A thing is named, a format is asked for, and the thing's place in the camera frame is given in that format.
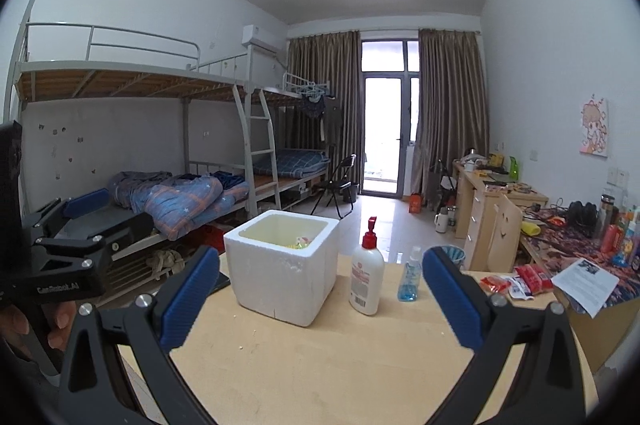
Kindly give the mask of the green tissue packet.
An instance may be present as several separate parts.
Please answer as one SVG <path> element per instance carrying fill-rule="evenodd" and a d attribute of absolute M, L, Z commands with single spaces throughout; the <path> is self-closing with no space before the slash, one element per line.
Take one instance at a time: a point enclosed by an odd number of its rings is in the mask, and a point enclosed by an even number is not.
<path fill-rule="evenodd" d="M 306 249 L 309 244 L 310 240 L 308 237 L 297 237 L 294 243 L 294 249 Z"/>

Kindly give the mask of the blue plaid quilt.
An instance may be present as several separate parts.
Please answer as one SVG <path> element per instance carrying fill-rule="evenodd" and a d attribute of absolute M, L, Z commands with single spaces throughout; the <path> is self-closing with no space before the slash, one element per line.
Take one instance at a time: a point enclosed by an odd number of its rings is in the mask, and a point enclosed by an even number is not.
<path fill-rule="evenodd" d="M 113 202 L 134 214 L 145 213 L 169 241 L 228 215 L 246 200 L 250 185 L 243 176 L 216 171 L 182 174 L 122 171 L 107 183 Z"/>

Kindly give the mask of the white snack packet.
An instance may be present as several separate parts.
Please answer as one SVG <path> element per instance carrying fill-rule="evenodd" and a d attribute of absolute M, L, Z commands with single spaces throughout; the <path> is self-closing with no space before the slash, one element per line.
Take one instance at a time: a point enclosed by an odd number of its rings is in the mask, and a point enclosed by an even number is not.
<path fill-rule="evenodd" d="M 508 293 L 514 301 L 531 301 L 534 298 L 528 285 L 520 277 L 506 275 L 504 279 L 509 283 Z"/>

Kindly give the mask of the metal bunk bed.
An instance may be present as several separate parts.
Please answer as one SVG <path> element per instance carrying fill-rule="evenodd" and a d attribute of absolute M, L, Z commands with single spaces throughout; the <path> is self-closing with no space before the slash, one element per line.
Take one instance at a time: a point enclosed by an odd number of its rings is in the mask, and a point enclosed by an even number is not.
<path fill-rule="evenodd" d="M 3 120 L 10 120 L 14 108 L 29 103 L 73 99 L 145 98 L 178 99 L 183 106 L 193 100 L 233 102 L 238 112 L 243 141 L 243 160 L 239 164 L 193 160 L 190 151 L 182 151 L 183 165 L 189 174 L 204 174 L 212 169 L 237 171 L 248 183 L 246 195 L 238 197 L 234 210 L 243 209 L 254 217 L 258 204 L 265 198 L 281 200 L 283 192 L 292 189 L 279 167 L 273 165 L 268 174 L 255 174 L 254 162 L 260 156 L 275 159 L 274 145 L 255 150 L 250 142 L 250 124 L 259 119 L 269 127 L 269 142 L 274 142 L 271 105 L 296 107 L 303 100 L 317 101 L 327 96 L 331 87 L 326 82 L 308 80 L 292 74 L 274 52 L 246 40 L 244 52 L 227 59 L 204 62 L 201 53 L 186 56 L 186 67 L 162 67 L 130 62 L 98 61 L 91 56 L 81 60 L 35 61 L 29 55 L 29 33 L 37 27 L 32 20 L 29 1 L 18 26 L 12 50 L 6 95 L 2 107 Z M 259 104 L 262 115 L 256 116 L 253 104 Z"/>

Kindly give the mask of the red snack bag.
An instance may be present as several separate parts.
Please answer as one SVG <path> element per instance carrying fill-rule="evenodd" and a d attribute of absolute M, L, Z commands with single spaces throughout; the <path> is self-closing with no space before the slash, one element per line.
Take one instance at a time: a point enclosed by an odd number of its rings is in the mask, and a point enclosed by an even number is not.
<path fill-rule="evenodd" d="M 527 263 L 527 265 L 518 266 L 515 268 L 515 272 L 533 296 L 549 293 L 553 289 L 553 284 L 548 273 L 536 265 L 536 263 Z"/>

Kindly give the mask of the printed paper sheet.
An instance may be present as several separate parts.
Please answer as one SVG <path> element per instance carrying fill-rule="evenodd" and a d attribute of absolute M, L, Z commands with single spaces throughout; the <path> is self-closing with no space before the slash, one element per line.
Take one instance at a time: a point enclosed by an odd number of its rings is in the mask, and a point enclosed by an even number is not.
<path fill-rule="evenodd" d="M 555 287 L 576 301 L 591 318 L 604 307 L 619 281 L 616 275 L 584 258 L 575 260 L 551 279 Z"/>

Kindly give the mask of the red snack packet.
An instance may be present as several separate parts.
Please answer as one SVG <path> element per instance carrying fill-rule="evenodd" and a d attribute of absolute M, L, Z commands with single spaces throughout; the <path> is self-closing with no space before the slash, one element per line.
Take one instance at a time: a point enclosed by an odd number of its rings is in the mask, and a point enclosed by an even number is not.
<path fill-rule="evenodd" d="M 500 277 L 500 275 L 487 275 L 487 277 L 480 279 L 480 287 L 488 295 L 502 295 L 509 294 L 511 282 L 508 278 Z"/>

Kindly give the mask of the black smartphone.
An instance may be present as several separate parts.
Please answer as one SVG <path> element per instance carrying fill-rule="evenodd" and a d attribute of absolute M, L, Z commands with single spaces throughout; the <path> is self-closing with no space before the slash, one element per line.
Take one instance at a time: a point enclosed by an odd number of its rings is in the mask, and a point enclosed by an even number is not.
<path fill-rule="evenodd" d="M 212 294 L 220 291 L 221 289 L 225 289 L 230 284 L 231 284 L 231 281 L 230 281 L 228 275 L 225 275 L 224 273 L 219 272 L 217 280 L 216 280 L 216 283 L 215 283 L 215 285 L 214 285 L 214 287 L 212 289 Z"/>

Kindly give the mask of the blue waste bin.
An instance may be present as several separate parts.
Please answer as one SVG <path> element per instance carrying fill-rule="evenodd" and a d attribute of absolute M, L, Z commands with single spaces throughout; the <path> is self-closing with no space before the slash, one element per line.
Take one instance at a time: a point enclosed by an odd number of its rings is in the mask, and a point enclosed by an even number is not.
<path fill-rule="evenodd" d="M 442 251 L 459 270 L 462 269 L 465 262 L 465 251 L 463 249 L 454 245 L 446 245 L 442 246 Z"/>

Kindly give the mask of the red bottle on desk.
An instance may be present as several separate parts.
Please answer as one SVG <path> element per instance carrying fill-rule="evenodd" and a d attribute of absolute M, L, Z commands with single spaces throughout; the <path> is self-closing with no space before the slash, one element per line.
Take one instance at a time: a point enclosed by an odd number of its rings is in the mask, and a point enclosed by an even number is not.
<path fill-rule="evenodd" d="M 611 256 L 617 252 L 620 246 L 620 239 L 623 236 L 623 230 L 617 225 L 609 225 L 606 229 L 601 242 L 600 252 L 604 255 Z"/>

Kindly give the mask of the blue spray bottle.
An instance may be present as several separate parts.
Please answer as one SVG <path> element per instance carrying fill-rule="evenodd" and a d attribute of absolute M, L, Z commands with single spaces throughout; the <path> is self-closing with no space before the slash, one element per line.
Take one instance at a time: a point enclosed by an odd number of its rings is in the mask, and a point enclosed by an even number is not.
<path fill-rule="evenodd" d="M 419 286 L 422 279 L 423 251 L 420 246 L 413 246 L 404 264 L 397 291 L 398 301 L 412 303 L 419 297 Z"/>

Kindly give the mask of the white styrofoam box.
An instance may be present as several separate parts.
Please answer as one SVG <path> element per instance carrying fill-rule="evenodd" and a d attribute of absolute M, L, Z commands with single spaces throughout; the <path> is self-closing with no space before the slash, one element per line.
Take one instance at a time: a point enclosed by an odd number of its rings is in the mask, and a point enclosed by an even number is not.
<path fill-rule="evenodd" d="M 231 287 L 245 309 L 309 327 L 337 275 L 338 221 L 268 210 L 224 234 Z M 306 249 L 287 249 L 308 237 Z"/>

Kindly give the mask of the black headphones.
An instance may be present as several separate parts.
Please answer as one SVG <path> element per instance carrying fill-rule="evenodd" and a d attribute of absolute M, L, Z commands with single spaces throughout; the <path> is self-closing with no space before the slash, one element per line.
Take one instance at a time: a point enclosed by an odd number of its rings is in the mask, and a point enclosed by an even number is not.
<path fill-rule="evenodd" d="M 593 203 L 583 204 L 580 200 L 574 200 L 566 210 L 567 226 L 592 237 L 598 221 L 598 208 Z"/>

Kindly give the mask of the wooden smiley chair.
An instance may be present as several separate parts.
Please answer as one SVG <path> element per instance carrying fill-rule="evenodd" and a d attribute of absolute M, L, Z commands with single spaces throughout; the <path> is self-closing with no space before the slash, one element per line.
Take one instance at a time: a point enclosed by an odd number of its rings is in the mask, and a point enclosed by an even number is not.
<path fill-rule="evenodd" d="M 495 206 L 494 229 L 488 247 L 487 269 L 510 273 L 520 243 L 523 211 L 509 197 L 501 195 Z"/>

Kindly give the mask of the steel thermos flask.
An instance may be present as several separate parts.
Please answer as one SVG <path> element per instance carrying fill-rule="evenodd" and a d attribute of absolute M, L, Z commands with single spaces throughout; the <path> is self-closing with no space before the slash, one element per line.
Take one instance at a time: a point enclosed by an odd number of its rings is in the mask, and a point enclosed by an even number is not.
<path fill-rule="evenodd" d="M 606 229 L 611 223 L 613 211 L 615 208 L 615 197 L 608 193 L 603 193 L 600 198 L 600 209 L 598 211 L 598 218 L 596 226 L 593 230 L 593 238 L 597 241 L 601 241 Z"/>

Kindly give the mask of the wooden desk with drawers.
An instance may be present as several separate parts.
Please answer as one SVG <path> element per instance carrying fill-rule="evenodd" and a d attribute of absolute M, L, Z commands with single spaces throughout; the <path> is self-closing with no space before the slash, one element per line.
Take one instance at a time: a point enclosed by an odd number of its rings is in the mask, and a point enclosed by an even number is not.
<path fill-rule="evenodd" d="M 464 241 L 470 270 L 487 271 L 489 243 L 495 226 L 501 195 L 518 207 L 544 206 L 549 197 L 523 182 L 503 182 L 491 178 L 484 170 L 466 170 L 454 162 L 457 173 L 456 237 Z"/>

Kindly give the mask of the white lotion pump bottle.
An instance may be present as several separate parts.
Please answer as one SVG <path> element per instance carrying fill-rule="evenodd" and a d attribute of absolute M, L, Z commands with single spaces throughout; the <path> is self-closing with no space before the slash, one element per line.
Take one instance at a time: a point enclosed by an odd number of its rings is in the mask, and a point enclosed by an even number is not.
<path fill-rule="evenodd" d="M 368 317 L 378 313 L 384 277 L 385 261 L 378 249 L 375 234 L 376 218 L 368 219 L 359 247 L 352 253 L 350 267 L 349 304 Z"/>

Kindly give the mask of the green spray bottle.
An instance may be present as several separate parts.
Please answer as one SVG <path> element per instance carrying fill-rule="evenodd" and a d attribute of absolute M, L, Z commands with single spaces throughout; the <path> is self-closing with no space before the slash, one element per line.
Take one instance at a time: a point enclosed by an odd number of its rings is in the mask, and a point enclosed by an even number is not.
<path fill-rule="evenodd" d="M 512 181 L 520 179 L 520 165 L 518 165 L 518 160 L 514 156 L 510 157 L 509 177 Z"/>

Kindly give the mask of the orange bag on floor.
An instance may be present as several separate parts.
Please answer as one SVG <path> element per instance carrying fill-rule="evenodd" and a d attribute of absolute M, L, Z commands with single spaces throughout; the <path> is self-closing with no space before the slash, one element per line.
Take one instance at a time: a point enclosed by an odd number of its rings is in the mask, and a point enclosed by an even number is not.
<path fill-rule="evenodd" d="M 423 209 L 423 196 L 419 193 L 412 193 L 408 198 L 409 213 L 420 214 Z"/>

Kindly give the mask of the black folding chair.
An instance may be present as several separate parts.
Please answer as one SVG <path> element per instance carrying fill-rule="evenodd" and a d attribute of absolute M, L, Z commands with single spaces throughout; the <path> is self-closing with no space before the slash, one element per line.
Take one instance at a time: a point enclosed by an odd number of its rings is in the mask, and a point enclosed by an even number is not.
<path fill-rule="evenodd" d="M 352 193 L 352 187 L 354 182 L 352 181 L 352 170 L 356 165 L 357 155 L 355 153 L 348 154 L 343 157 L 337 165 L 331 171 L 329 178 L 321 181 L 318 184 L 318 196 L 314 207 L 311 209 L 311 215 L 317 210 L 323 197 L 329 195 L 329 202 L 326 203 L 326 207 L 333 205 L 336 210 L 338 219 L 343 220 L 346 216 L 350 215 L 354 211 L 355 201 L 352 196 L 349 197 L 347 203 L 349 203 L 349 211 L 342 214 L 340 204 L 338 203 L 338 197 L 345 192 Z"/>

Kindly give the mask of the white air conditioner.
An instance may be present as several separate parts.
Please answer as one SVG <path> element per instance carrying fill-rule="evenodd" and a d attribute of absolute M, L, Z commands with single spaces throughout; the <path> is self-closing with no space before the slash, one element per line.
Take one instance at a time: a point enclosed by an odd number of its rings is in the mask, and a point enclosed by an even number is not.
<path fill-rule="evenodd" d="M 241 44 L 247 49 L 249 47 L 258 48 L 272 54 L 281 52 L 284 47 L 284 42 L 281 38 L 255 24 L 243 27 Z"/>

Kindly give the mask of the anime girl poster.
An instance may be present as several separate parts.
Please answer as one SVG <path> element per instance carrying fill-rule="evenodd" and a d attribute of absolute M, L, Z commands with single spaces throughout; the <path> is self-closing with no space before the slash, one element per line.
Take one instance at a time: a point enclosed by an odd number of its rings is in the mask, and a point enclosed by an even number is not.
<path fill-rule="evenodd" d="M 599 157 L 608 156 L 608 101 L 594 94 L 582 104 L 580 111 L 582 141 L 579 152 Z"/>

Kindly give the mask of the left brown curtain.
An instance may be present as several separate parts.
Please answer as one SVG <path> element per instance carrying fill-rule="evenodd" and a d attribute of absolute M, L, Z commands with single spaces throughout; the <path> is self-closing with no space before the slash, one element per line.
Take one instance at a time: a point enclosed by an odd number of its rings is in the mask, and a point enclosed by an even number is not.
<path fill-rule="evenodd" d="M 362 185 L 364 165 L 364 78 L 361 36 L 350 32 L 294 38 L 288 44 L 288 71 L 326 88 L 318 102 L 282 112 L 282 148 L 326 153 L 330 166 L 354 154 L 350 173 Z"/>

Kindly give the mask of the brown curtain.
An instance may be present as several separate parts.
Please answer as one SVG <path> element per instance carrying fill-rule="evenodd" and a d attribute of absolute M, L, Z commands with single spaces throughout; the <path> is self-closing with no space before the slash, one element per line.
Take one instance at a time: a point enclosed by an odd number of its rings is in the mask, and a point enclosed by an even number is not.
<path fill-rule="evenodd" d="M 489 114 L 482 54 L 473 32 L 419 32 L 418 128 L 411 192 L 425 207 L 439 201 L 440 170 L 470 148 L 488 153 Z"/>
<path fill-rule="evenodd" d="M 354 154 L 350 173 L 362 185 L 364 165 L 364 78 L 361 36 L 350 32 L 294 38 L 288 44 L 288 71 L 326 88 L 318 102 L 282 112 L 282 148 L 326 153 L 330 166 Z"/>

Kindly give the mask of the right brown curtain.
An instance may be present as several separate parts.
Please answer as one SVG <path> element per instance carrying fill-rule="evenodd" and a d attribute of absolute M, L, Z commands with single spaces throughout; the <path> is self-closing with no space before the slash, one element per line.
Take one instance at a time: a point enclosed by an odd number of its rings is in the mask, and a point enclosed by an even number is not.
<path fill-rule="evenodd" d="M 489 114 L 482 54 L 473 32 L 419 32 L 418 128 L 411 192 L 425 207 L 439 201 L 440 170 L 470 148 L 488 153 Z"/>

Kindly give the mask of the glass balcony door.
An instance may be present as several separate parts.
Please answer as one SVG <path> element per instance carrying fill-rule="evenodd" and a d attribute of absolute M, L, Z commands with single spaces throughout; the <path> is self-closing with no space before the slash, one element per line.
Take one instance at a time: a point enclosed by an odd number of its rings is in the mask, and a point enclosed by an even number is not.
<path fill-rule="evenodd" d="M 363 192 L 401 198 L 409 192 L 419 115 L 419 43 L 362 43 L 364 80 Z"/>

